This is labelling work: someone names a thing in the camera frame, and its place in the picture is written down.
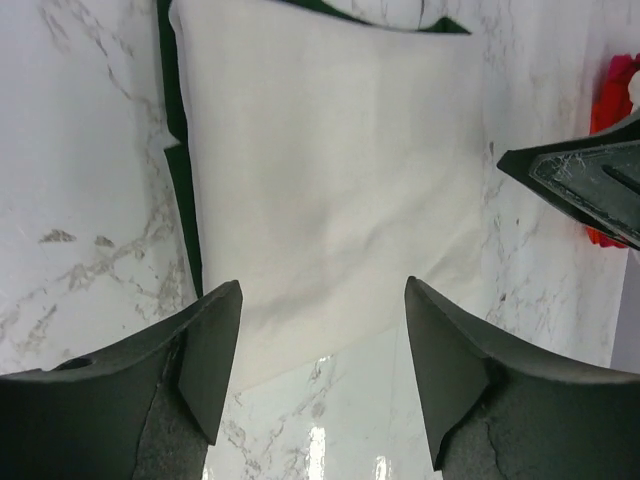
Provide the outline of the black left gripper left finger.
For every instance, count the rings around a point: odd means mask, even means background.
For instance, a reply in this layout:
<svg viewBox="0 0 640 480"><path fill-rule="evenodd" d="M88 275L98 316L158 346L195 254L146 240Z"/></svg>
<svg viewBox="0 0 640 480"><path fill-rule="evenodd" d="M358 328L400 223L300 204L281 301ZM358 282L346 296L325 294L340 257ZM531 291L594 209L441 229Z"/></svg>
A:
<svg viewBox="0 0 640 480"><path fill-rule="evenodd" d="M45 371L1 379L5 479L199 479L217 438L243 295L179 313Z"/></svg>

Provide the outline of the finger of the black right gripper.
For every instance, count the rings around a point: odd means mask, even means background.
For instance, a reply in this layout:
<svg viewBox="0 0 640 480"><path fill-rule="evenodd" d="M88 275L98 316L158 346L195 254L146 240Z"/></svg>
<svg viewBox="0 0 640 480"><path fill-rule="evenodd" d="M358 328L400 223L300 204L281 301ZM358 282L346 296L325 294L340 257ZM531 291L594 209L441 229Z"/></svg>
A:
<svg viewBox="0 0 640 480"><path fill-rule="evenodd" d="M497 168L572 219L639 248L639 114L595 135L507 151Z"/></svg>

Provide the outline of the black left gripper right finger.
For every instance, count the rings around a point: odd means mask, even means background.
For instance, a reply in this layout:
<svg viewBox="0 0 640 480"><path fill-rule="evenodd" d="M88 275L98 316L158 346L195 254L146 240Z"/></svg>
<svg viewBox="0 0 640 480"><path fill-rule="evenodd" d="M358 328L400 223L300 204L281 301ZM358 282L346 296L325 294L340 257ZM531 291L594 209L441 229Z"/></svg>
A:
<svg viewBox="0 0 640 480"><path fill-rule="evenodd" d="M635 479L639 378L528 343L417 278L406 322L433 469L446 479Z"/></svg>

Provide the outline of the white and green t shirt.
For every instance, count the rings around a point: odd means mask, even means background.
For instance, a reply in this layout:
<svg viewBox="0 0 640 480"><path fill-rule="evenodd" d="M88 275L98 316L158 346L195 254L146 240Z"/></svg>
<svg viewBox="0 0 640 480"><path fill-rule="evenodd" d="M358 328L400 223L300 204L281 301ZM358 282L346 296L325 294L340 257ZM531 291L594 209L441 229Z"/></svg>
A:
<svg viewBox="0 0 640 480"><path fill-rule="evenodd" d="M481 299L480 40L285 1L174 1L203 284L243 292L230 387L381 333L417 277Z"/></svg>

